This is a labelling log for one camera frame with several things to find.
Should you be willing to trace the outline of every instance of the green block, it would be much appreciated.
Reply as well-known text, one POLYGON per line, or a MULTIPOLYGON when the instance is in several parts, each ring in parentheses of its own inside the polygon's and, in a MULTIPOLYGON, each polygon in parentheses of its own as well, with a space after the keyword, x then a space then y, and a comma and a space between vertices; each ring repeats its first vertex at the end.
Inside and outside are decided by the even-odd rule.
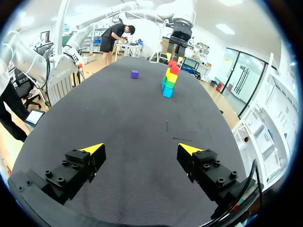
POLYGON ((166 81, 165 86, 166 86, 166 87, 168 87, 168 88, 173 89, 173 88, 174 88, 174 86, 175 86, 175 83, 172 83, 172 82, 166 81))

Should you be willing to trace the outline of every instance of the man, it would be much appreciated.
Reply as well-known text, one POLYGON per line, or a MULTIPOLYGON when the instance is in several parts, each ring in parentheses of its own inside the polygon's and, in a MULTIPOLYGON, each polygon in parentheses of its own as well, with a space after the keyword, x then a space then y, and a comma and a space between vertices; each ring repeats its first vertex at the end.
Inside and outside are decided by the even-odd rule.
POLYGON ((100 51, 103 52, 102 61, 105 66, 112 63, 112 51, 115 40, 120 40, 123 43, 126 42, 127 37, 122 36, 124 32, 132 35, 135 32, 135 27, 132 25, 115 24, 103 33, 100 51))
POLYGON ((23 121, 29 115, 29 111, 23 106, 14 86, 10 82, 9 72, 0 75, 0 122, 7 131, 17 140, 22 142, 27 138, 26 133, 11 119, 11 115, 5 109, 5 102, 11 110, 23 121))

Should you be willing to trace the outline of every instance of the purple cube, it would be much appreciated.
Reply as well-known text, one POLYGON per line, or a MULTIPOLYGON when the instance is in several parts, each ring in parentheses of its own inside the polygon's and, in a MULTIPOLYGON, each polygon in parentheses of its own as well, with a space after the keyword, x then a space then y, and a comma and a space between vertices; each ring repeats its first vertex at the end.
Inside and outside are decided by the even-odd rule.
POLYGON ((138 79, 139 78, 139 72, 137 70, 132 70, 131 76, 133 79, 138 79))

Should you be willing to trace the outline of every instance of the black t-shirt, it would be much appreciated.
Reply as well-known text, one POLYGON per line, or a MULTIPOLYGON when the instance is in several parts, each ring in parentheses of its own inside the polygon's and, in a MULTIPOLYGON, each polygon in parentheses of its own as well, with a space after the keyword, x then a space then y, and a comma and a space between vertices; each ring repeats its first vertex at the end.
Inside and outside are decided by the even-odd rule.
POLYGON ((111 26, 109 29, 107 29, 105 31, 105 33, 103 33, 102 38, 107 38, 110 41, 114 42, 116 39, 114 39, 112 37, 112 32, 115 33, 117 36, 121 37, 124 33, 124 28, 126 25, 123 24, 115 24, 113 26, 111 26))

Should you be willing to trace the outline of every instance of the black table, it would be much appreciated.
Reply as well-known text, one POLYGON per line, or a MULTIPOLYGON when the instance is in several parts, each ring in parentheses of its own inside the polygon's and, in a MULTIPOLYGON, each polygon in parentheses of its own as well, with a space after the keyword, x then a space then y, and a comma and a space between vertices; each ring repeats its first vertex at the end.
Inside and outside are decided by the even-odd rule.
POLYGON ((162 95, 166 69, 124 57, 83 81, 31 132, 13 173, 32 168, 43 177, 66 151, 104 142, 106 162, 65 206, 124 224, 209 221, 216 204, 187 178, 176 160, 178 143, 213 149, 240 181, 244 166, 231 130, 195 77, 181 71, 172 97, 162 95), (131 70, 139 71, 138 79, 131 79, 131 70))

